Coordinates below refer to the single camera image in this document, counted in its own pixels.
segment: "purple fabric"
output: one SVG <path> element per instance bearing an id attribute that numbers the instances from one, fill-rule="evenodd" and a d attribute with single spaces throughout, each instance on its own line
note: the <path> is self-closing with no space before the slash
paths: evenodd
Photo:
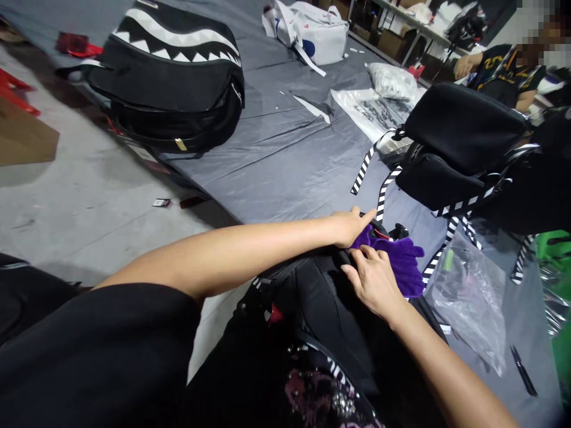
<path id="1" fill-rule="evenodd" d="M 397 280 L 400 292 L 405 297 L 419 297 L 424 291 L 422 274 L 418 270 L 417 257 L 424 256 L 424 250 L 415 247 L 410 238 L 398 241 L 387 241 L 381 238 L 371 237 L 373 226 L 368 225 L 363 230 L 351 248 L 359 248 L 361 245 L 370 246 L 376 250 L 386 251 L 391 260 L 394 277 Z"/>

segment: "gray floor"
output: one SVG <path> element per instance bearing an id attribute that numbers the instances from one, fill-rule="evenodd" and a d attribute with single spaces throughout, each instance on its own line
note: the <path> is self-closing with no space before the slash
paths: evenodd
<path id="1" fill-rule="evenodd" d="M 0 167 L 1 252 L 90 287 L 149 250 L 235 223 L 212 201 L 186 210 L 152 207 L 156 198 L 178 201 L 192 192 L 117 144 L 98 109 L 54 77 L 41 51 L 0 45 L 0 68 L 36 88 L 28 101 L 60 133 L 53 162 Z M 244 292 L 205 303 L 189 375 L 220 339 Z"/>

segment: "gray table cover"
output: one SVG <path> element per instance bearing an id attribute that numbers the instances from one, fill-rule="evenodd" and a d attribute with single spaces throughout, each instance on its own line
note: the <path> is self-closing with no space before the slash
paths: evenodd
<path id="1" fill-rule="evenodd" d="M 164 155 L 164 161 L 243 223 L 323 216 L 354 204 L 362 210 L 376 207 L 388 168 L 375 156 L 359 195 L 350 193 L 371 143 L 330 95 L 330 89 L 370 88 L 364 63 L 379 62 L 376 55 L 349 39 L 349 57 L 322 67 L 327 76 L 321 77 L 281 42 L 265 36 L 261 13 L 268 0 L 164 2 L 228 24 L 239 46 L 246 80 L 246 109 L 229 141 L 201 159 Z M 86 34 L 91 43 L 102 46 L 131 4 L 132 0 L 2 0 L 0 14 L 46 52 L 56 67 L 69 67 L 78 61 L 55 51 L 58 33 Z M 350 51 L 351 47 L 365 53 Z M 329 106 L 331 125 L 313 116 L 292 95 Z M 444 240 L 445 220 L 435 219 L 392 184 L 384 223 L 391 229 L 396 222 L 405 225 L 415 244 L 425 249 L 424 266 Z M 510 272 L 518 243 L 485 222 L 476 222 L 475 228 L 484 253 Z M 448 340 L 522 426 L 549 427 L 563 411 L 537 264 L 528 264 L 521 285 L 514 285 L 506 275 L 503 313 L 506 345 L 518 348 L 538 398 L 527 394 L 508 346 L 507 372 L 500 378 L 463 342 L 454 336 Z"/>

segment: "white bag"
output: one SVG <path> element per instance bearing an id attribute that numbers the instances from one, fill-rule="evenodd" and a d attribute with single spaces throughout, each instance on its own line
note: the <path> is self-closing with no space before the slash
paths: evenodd
<path id="1" fill-rule="evenodd" d="M 262 25 L 268 37 L 298 51 L 308 66 L 322 76 L 325 72 L 317 65 L 343 59 L 349 25 L 335 6 L 324 11 L 305 2 L 287 7 L 275 0 L 274 7 L 262 15 Z"/>
<path id="2" fill-rule="evenodd" d="M 369 73 L 375 92 L 384 98 L 411 100 L 418 88 L 414 76 L 408 71 L 390 64 L 369 64 Z"/>

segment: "shark teeth design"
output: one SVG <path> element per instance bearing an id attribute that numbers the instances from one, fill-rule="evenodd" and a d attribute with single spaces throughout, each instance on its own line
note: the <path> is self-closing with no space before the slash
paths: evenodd
<path id="1" fill-rule="evenodd" d="M 208 61 L 204 56 L 202 56 L 201 54 L 197 53 L 194 58 L 192 59 L 192 62 L 205 62 Z"/>
<path id="2" fill-rule="evenodd" d="M 232 42 L 213 30 L 203 29 L 189 34 L 177 34 L 163 28 L 151 15 L 143 10 L 129 9 L 125 16 L 136 20 L 153 37 L 164 43 L 168 43 L 171 46 L 187 48 L 209 42 L 218 42 L 228 46 L 236 53 L 236 55 L 240 55 L 238 49 Z"/>
<path id="3" fill-rule="evenodd" d="M 147 45 L 147 42 L 145 40 L 138 40 L 136 42 L 131 43 L 131 35 L 129 34 L 129 32 L 114 32 L 113 35 L 127 43 L 129 43 L 131 46 L 140 49 L 143 52 L 147 52 L 148 54 L 152 54 L 155 56 L 158 56 L 160 58 L 165 58 L 165 59 L 171 59 L 170 55 L 168 54 L 166 49 L 161 49 L 160 51 L 156 51 L 156 52 L 151 52 L 149 50 L 149 46 Z M 175 34 L 175 37 L 177 39 L 179 39 L 181 37 L 180 34 Z M 242 66 L 242 62 L 240 60 L 239 56 L 234 56 L 232 54 L 228 54 L 225 52 L 220 52 L 219 56 L 216 55 L 215 53 L 211 52 L 208 55 L 208 59 L 206 59 L 204 56 L 202 56 L 201 54 L 197 53 L 194 58 L 192 59 L 192 62 L 209 62 L 209 61 L 218 61 L 224 59 L 226 61 L 230 61 L 233 64 L 236 64 L 238 67 Z M 177 54 L 177 56 L 175 56 L 174 58 L 172 58 L 173 61 L 177 61 L 177 62 L 191 62 L 182 52 L 179 52 Z"/>
<path id="4" fill-rule="evenodd" d="M 172 60 L 180 62 L 190 62 L 190 60 L 186 56 L 184 56 L 182 52 L 179 52 L 178 55 L 175 56 Z"/>
<path id="5" fill-rule="evenodd" d="M 153 55 L 158 56 L 160 58 L 171 59 L 166 49 L 161 49 L 160 51 L 153 52 Z"/>

